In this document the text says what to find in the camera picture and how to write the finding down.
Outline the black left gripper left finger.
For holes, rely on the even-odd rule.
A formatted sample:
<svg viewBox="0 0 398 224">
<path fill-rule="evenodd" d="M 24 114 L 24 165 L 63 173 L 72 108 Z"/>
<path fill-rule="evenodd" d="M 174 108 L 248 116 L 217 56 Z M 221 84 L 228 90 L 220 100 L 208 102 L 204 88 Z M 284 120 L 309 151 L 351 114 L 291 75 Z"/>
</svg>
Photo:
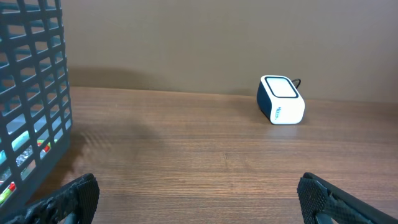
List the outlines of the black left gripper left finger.
<svg viewBox="0 0 398 224">
<path fill-rule="evenodd" d="M 98 182 L 92 173 L 87 173 L 51 195 L 1 218 L 1 223 L 48 224 L 81 223 L 93 221 L 100 196 Z"/>
</svg>

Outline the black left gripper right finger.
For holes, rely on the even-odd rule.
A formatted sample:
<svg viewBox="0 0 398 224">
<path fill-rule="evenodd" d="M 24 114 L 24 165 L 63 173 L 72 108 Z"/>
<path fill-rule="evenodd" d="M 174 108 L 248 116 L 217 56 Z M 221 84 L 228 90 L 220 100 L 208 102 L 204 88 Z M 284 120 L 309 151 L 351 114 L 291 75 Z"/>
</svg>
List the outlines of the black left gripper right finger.
<svg viewBox="0 0 398 224">
<path fill-rule="evenodd" d="M 397 223 L 397 219 L 306 172 L 297 186 L 304 224 Z"/>
</svg>

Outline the green snack bag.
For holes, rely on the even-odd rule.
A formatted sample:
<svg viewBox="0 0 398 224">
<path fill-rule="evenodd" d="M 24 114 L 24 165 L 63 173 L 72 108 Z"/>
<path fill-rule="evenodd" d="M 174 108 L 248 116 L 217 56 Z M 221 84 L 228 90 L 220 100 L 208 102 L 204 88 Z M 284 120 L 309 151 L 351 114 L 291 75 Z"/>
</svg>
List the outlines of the green snack bag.
<svg viewBox="0 0 398 224">
<path fill-rule="evenodd" d="M 12 142 L 13 149 L 19 149 L 23 144 L 29 140 L 30 136 L 27 131 L 23 132 L 19 137 L 17 137 Z M 51 150 L 51 144 L 48 143 L 40 152 L 40 158 L 43 159 L 44 156 Z M 27 147 L 22 153 L 20 153 L 16 158 L 16 164 L 20 167 L 31 155 L 33 155 L 32 146 Z M 4 150 L 1 151 L 1 164 L 6 161 L 6 153 Z M 21 179 L 24 180 L 35 168 L 35 161 L 32 161 L 27 167 L 25 167 L 21 172 Z M 1 185 L 11 176 L 10 168 L 7 168 L 1 174 Z M 11 182 L 2 192 L 1 192 L 1 205 L 11 196 L 15 191 L 16 185 Z"/>
</svg>

